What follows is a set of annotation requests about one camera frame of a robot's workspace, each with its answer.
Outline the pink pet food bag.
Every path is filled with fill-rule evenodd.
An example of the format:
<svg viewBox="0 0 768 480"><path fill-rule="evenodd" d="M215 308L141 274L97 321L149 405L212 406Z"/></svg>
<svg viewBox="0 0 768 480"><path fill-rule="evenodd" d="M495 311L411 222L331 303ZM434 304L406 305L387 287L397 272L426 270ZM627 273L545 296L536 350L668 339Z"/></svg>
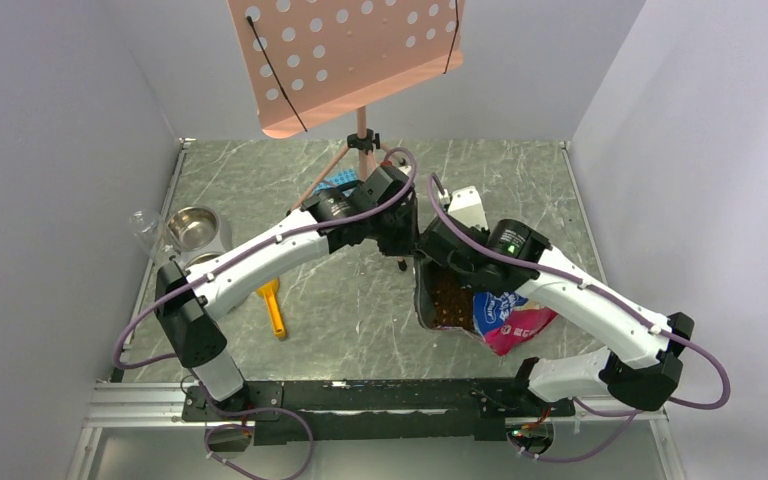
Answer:
<svg viewBox="0 0 768 480"><path fill-rule="evenodd" d="M557 313L516 293L494 295L463 287L436 263L415 262L414 306L421 327L460 330L504 356L544 331Z"/></svg>

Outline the yellow plastic scoop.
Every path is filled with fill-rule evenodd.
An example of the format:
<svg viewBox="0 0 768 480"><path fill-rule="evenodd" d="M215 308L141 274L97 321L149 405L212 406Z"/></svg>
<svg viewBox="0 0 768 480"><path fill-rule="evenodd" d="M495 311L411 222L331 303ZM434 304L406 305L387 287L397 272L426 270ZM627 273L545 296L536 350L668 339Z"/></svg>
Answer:
<svg viewBox="0 0 768 480"><path fill-rule="evenodd" d="M287 337L287 330L277 300L279 289L280 279L275 278L258 288L256 293L266 304L273 334L276 338L283 340Z"/></svg>

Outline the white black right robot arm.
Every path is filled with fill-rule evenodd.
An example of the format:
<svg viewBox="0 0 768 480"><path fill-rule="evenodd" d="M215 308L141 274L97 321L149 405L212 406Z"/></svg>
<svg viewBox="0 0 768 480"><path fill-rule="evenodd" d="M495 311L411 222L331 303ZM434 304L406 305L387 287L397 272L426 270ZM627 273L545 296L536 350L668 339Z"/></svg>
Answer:
<svg viewBox="0 0 768 480"><path fill-rule="evenodd" d="M684 347L667 336L689 338L693 320L629 302L524 223L504 219L486 230L436 218L420 234L417 249L474 292L533 300L602 342L589 354L524 360L511 390L520 413L536 415L549 403L601 394L655 411L677 389Z"/></svg>

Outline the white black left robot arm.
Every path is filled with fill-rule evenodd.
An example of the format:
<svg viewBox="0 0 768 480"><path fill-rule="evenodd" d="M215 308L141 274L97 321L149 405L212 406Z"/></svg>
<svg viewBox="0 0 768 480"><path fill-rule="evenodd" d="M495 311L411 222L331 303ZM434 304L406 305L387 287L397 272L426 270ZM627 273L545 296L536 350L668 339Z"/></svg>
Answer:
<svg viewBox="0 0 768 480"><path fill-rule="evenodd" d="M207 389L208 407L218 417L235 419L248 402L219 319L269 281L344 247L373 240L385 256L411 254L414 178L385 163L350 193L321 190L271 229L211 261L160 269L156 318L179 363Z"/></svg>

